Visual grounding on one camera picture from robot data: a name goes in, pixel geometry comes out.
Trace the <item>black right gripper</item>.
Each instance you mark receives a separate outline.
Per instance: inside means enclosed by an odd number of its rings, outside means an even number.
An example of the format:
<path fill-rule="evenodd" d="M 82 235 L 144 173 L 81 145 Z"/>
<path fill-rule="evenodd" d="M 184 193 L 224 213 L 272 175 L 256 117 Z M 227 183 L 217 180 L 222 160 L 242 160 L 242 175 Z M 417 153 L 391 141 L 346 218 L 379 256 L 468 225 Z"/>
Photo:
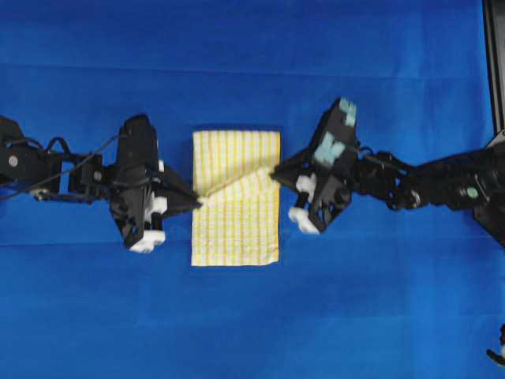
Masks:
<path fill-rule="evenodd" d="M 309 146 L 277 165 L 271 178 L 297 194 L 288 212 L 305 234 L 321 234 L 350 204 L 357 161 L 357 106 L 338 98 L 324 112 Z"/>

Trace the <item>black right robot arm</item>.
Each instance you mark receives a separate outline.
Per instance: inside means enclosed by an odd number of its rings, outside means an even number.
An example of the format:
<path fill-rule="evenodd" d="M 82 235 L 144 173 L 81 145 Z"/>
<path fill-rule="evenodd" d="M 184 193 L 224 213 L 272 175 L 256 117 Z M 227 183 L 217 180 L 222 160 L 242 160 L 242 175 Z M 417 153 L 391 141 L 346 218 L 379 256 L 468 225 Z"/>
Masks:
<path fill-rule="evenodd" d="M 270 176 L 297 194 L 289 217 L 308 234 L 321 234 L 350 205 L 374 197 L 391 211 L 444 205 L 470 209 L 488 232 L 504 219 L 504 142 L 418 166 L 357 139 L 357 107 L 338 98 L 324 112 L 309 145 L 277 165 Z"/>

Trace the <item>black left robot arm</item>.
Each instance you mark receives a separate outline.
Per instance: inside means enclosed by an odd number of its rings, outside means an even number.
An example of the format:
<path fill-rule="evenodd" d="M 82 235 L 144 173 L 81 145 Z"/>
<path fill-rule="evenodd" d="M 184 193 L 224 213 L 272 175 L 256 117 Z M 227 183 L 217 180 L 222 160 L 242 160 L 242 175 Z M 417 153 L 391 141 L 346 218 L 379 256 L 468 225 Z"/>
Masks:
<path fill-rule="evenodd" d="M 105 201 L 124 247 L 150 253 L 166 241 L 166 218 L 191 212 L 201 203 L 159 158 L 159 140 L 147 115 L 128 118 L 111 140 L 118 144 L 116 160 L 106 165 L 100 150 L 73 153 L 61 137 L 42 146 L 26 137 L 17 122 L 2 117 L 1 186 L 36 201 Z"/>

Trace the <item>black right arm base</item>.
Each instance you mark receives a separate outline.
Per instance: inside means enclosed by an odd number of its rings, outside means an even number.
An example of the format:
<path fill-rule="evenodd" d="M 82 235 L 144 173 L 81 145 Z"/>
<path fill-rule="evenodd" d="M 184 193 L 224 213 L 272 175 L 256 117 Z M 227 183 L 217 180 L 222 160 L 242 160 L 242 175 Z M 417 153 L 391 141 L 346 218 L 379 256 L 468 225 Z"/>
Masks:
<path fill-rule="evenodd" d="M 486 179 L 488 201 L 473 209 L 473 218 L 504 247 L 504 131 L 486 146 L 492 154 L 493 167 Z"/>

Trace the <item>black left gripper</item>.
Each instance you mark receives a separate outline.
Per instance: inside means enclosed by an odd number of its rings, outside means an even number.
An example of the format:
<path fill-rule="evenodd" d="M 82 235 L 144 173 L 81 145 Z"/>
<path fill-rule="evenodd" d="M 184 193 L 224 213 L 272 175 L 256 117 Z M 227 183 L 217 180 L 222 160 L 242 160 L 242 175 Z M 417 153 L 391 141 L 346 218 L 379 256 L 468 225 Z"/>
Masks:
<path fill-rule="evenodd" d="M 147 115 L 128 118 L 119 130 L 116 160 L 110 177 L 110 214 L 126 249 L 150 253 L 166 240 L 155 212 L 155 176 L 159 172 L 159 194 L 167 200 L 163 218 L 192 212 L 202 206 L 198 195 L 168 165 L 159 171 L 158 138 Z"/>

